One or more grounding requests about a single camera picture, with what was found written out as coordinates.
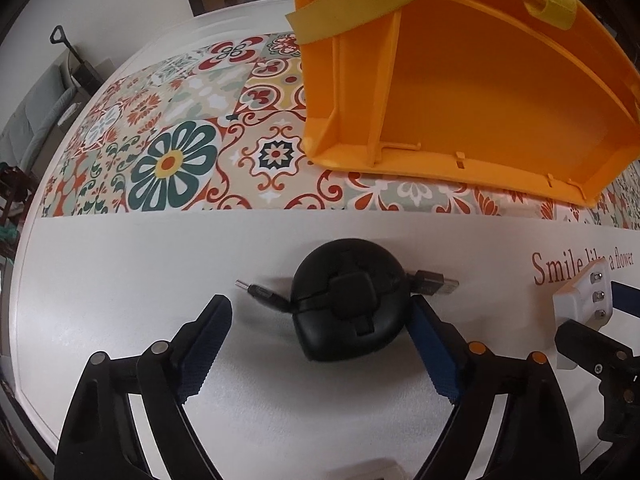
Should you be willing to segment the white battery charger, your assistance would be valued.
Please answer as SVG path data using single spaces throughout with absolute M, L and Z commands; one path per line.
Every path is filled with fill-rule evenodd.
M 610 265 L 605 258 L 588 263 L 552 295 L 555 328 L 576 321 L 600 330 L 612 318 Z

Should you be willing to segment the black retractable cable reel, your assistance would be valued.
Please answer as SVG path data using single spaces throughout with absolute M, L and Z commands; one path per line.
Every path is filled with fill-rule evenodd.
M 411 297 L 448 295 L 460 282 L 433 271 L 409 272 L 384 247 L 342 238 L 302 261 L 287 297 L 255 283 L 237 280 L 235 285 L 291 315 L 306 358 L 329 363 L 382 350 L 404 326 Z

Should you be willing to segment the white USB wall charger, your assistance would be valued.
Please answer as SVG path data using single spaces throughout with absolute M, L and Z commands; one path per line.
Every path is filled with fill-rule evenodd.
M 408 476 L 396 460 L 383 457 L 329 469 L 324 474 L 324 478 L 330 480 L 405 480 Z

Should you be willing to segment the orange plastic storage crate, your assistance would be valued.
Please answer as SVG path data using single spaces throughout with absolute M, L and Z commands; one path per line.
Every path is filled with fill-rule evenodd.
M 579 0 L 294 0 L 316 164 L 580 206 L 639 156 L 639 74 Z

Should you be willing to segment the wooden baby chair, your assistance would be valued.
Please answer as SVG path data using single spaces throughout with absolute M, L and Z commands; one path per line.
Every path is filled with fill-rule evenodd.
M 17 166 L 1 163 L 1 241 L 16 244 L 18 229 L 24 224 L 37 183 Z

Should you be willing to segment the patterned tile table runner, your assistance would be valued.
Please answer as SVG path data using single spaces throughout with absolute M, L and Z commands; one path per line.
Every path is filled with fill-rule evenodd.
M 477 186 L 341 174 L 302 149 L 295 37 L 226 40 L 110 84 L 44 186 L 46 217 L 164 210 L 346 209 L 639 225 L 639 169 L 591 209 Z

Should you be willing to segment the grey sofa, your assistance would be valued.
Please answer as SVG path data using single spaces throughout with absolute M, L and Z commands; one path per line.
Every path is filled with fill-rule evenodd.
M 28 174 L 75 94 L 75 86 L 66 86 L 61 66 L 52 64 L 1 130 L 1 161 Z

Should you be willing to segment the black upright vacuum cleaner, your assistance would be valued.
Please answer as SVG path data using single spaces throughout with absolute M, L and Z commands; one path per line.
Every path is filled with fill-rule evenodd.
M 96 69 L 87 62 L 67 39 L 62 25 L 55 25 L 49 37 L 50 44 L 62 44 L 68 51 L 67 71 L 70 79 L 83 88 L 89 96 L 94 96 L 100 90 L 104 79 Z

